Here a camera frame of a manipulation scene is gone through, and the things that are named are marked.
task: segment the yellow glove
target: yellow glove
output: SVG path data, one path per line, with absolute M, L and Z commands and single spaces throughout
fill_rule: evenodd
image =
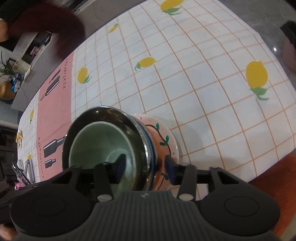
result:
M 17 138 L 16 138 L 15 142 L 17 143 L 18 148 L 22 147 L 22 133 L 21 132 L 17 133 Z

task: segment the person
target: person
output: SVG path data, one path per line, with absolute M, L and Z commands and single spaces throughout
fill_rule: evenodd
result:
M 4 240 L 10 241 L 15 236 L 17 236 L 17 231 L 15 230 L 14 226 L 7 225 L 7 224 L 0 224 L 0 237 Z
M 83 23 L 70 10 L 41 0 L 7 0 L 0 18 L 0 42 L 28 32 L 58 33 L 56 54 L 62 60 L 86 39 Z

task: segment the person's hand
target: person's hand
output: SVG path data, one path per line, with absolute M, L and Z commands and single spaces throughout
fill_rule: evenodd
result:
M 8 40 L 8 26 L 7 23 L 4 20 L 0 21 L 0 42 L 4 42 Z
M 4 240 L 12 240 L 17 235 L 17 231 L 14 227 L 0 224 L 0 237 Z

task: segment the white checkered tablecloth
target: white checkered tablecloth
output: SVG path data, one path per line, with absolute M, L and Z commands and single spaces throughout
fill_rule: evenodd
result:
M 24 111 L 21 117 L 18 131 L 22 132 L 22 135 L 23 135 L 22 148 L 17 150 L 17 157 L 18 159 L 22 160 L 24 167 L 26 165 L 28 155 L 32 156 L 32 162 L 34 166 L 34 177 L 36 182 L 40 182 L 39 170 L 37 167 L 37 149 L 36 149 L 38 96 L 39 96 L 39 91 L 33 97 L 33 99 L 31 100 L 30 104 L 28 105 L 28 107 L 26 108 L 26 110 Z M 32 110 L 34 110 L 34 115 L 32 118 L 32 122 L 30 123 L 30 114 Z
M 99 105 L 146 113 L 173 132 L 180 162 L 254 179 L 295 148 L 292 84 L 260 35 L 219 1 L 184 0 L 172 16 L 161 3 L 135 6 L 75 50 L 71 120 Z M 156 62 L 136 71 L 146 57 Z M 252 61 L 268 72 L 269 100 L 258 100 L 246 82 Z M 84 84 L 82 67 L 90 76 Z M 207 194 L 204 184 L 197 194 Z

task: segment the black bottle illustration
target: black bottle illustration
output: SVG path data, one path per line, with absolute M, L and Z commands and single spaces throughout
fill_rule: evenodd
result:
M 62 137 L 61 139 L 54 139 L 47 145 L 43 147 L 44 157 L 50 156 L 52 153 L 55 153 L 57 148 L 64 143 L 66 136 Z
M 61 70 L 59 70 L 53 77 L 52 79 L 50 80 L 53 81 L 53 79 L 60 73 Z M 47 96 L 57 85 L 59 84 L 59 76 L 56 77 L 56 79 L 50 84 L 50 86 L 48 86 L 47 90 L 46 90 L 46 93 L 42 96 L 41 100 L 43 100 L 43 98 L 45 96 Z
M 53 163 L 55 163 L 56 162 L 56 159 L 50 159 L 50 160 L 48 160 L 48 161 L 46 161 L 44 164 L 45 164 L 45 168 L 49 168 L 49 167 L 51 167 L 52 166 L 52 164 Z

